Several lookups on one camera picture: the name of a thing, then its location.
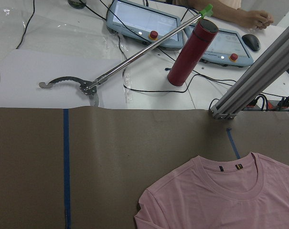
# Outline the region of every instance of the computer mouse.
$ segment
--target computer mouse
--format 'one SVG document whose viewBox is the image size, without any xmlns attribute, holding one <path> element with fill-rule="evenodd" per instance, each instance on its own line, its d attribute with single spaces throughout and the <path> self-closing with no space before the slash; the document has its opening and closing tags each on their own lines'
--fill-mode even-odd
<svg viewBox="0 0 289 229">
<path fill-rule="evenodd" d="M 245 34 L 242 40 L 254 52 L 258 52 L 261 48 L 259 39 L 253 34 Z"/>
</svg>

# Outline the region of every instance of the blue tape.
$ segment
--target blue tape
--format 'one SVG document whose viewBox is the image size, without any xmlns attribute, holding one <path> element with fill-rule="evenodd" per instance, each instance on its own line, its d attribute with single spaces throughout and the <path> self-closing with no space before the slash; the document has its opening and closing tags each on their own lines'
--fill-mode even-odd
<svg viewBox="0 0 289 229">
<path fill-rule="evenodd" d="M 70 206 L 69 109 L 64 109 L 64 211 L 66 229 L 71 228 Z"/>
<path fill-rule="evenodd" d="M 232 148 L 234 149 L 235 156 L 236 156 L 237 159 L 240 159 L 241 157 L 240 157 L 240 155 L 239 155 L 238 150 L 236 149 L 235 142 L 234 142 L 234 140 L 233 140 L 233 138 L 232 138 L 232 136 L 231 136 L 231 132 L 230 132 L 230 131 L 231 131 L 231 128 L 227 128 L 226 131 L 227 131 L 227 135 L 228 135 L 229 141 L 230 141 L 230 143 L 231 143 L 231 146 L 232 146 Z"/>
</svg>

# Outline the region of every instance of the green clip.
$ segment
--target green clip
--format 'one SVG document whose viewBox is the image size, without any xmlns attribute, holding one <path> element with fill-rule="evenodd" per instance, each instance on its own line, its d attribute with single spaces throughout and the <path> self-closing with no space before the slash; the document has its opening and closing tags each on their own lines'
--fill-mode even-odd
<svg viewBox="0 0 289 229">
<path fill-rule="evenodd" d="M 203 9 L 202 11 L 200 11 L 200 14 L 202 15 L 201 18 L 204 18 L 205 16 L 207 17 L 211 17 L 213 15 L 213 11 L 212 11 L 212 5 L 208 4 L 205 9 Z"/>
</svg>

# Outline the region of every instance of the shirt sleeve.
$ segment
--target shirt sleeve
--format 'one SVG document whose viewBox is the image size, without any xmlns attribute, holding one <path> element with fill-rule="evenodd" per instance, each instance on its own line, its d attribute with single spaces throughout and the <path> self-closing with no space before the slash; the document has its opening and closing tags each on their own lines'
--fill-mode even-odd
<svg viewBox="0 0 289 229">
<path fill-rule="evenodd" d="M 148 190 L 140 197 L 139 204 L 141 210 L 135 216 L 138 229 L 169 229 L 157 200 Z"/>
</svg>

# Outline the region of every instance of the brown surface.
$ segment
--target brown surface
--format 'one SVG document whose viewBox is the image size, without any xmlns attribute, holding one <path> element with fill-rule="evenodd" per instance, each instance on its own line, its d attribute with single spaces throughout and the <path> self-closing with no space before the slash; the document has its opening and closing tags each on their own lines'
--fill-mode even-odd
<svg viewBox="0 0 289 229">
<path fill-rule="evenodd" d="M 74 229 L 135 228 L 143 190 L 200 154 L 258 152 L 289 165 L 289 113 L 70 109 Z M 63 111 L 0 108 L 0 228 L 64 228 Z"/>
</svg>

